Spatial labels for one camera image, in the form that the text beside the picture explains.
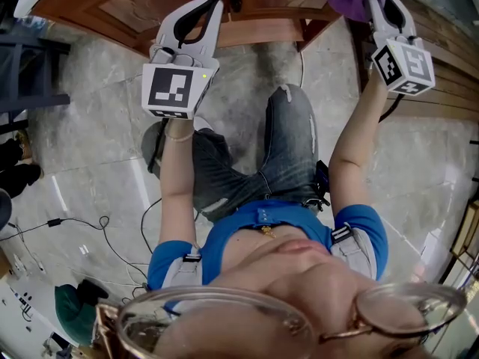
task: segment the gold pendant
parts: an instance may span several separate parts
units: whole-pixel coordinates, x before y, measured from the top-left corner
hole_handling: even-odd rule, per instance
[[[261,231],[263,232],[265,236],[268,236],[269,238],[273,238],[273,239],[276,238],[270,226],[261,227]]]

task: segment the blue sleeve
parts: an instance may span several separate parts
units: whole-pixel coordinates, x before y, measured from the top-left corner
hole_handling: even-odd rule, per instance
[[[344,222],[348,223],[351,228],[355,227],[365,231],[369,236],[376,254],[376,278],[379,280],[388,262],[388,237],[381,218],[371,206],[351,205],[336,215],[335,227],[344,226]]]
[[[167,241],[156,246],[148,267],[148,287],[161,289],[170,265],[175,259],[188,254],[192,246],[185,241]]]

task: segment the gray marble floor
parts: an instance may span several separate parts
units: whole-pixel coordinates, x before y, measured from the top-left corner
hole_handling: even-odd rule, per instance
[[[125,259],[146,264],[150,254],[139,231],[141,215],[161,194],[140,156],[142,133],[154,121],[140,107],[144,59],[87,35],[69,40],[74,41],[72,52],[59,85],[72,102],[29,114],[34,157],[46,175],[15,198],[12,219],[27,229],[57,217],[97,224],[107,215],[106,232],[114,248]],[[221,69],[200,113],[227,138],[235,167],[251,173],[262,157],[267,98],[283,82],[300,82],[301,58],[292,43],[219,49],[217,56]],[[315,41],[304,59],[304,89],[316,114],[320,158],[327,163],[359,97],[344,22]],[[479,155],[469,140],[478,136],[477,124],[455,120],[390,117],[381,124],[367,184],[388,232],[384,281],[437,279],[476,189],[471,178]],[[144,220],[152,245],[160,218],[160,206],[155,206]],[[332,225],[330,209],[319,218]],[[200,216],[197,226],[203,242],[211,225]],[[119,298],[131,297],[135,285],[100,230],[65,221],[26,234],[25,242],[46,275],[38,272],[19,240],[3,244],[8,254],[15,252],[27,262],[32,275],[60,284],[77,283],[86,274],[119,283],[104,284]],[[85,246],[88,253],[83,254]],[[141,282],[141,275],[130,271]]]

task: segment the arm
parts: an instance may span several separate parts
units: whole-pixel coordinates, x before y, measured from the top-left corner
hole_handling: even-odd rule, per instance
[[[193,121],[170,120],[165,134],[183,138],[193,132]],[[159,183],[162,190],[162,223],[159,243],[179,240],[196,243],[193,217],[192,137],[174,141],[166,137]]]
[[[369,205],[363,170],[373,149],[388,91],[376,69],[364,89],[358,105],[336,143],[329,163],[329,186],[332,211],[336,216],[343,208]]]

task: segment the gray denim jeans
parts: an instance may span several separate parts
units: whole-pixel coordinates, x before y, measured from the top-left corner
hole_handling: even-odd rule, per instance
[[[147,162],[157,128],[155,124],[147,130],[141,146]],[[282,85],[269,98],[264,148],[260,169],[245,175],[231,167],[232,158],[222,135],[209,129],[195,132],[195,208],[214,223],[253,200],[304,203],[318,198],[313,189],[318,160],[316,123],[311,104],[300,87]],[[153,172],[159,176],[159,167],[155,166]]]

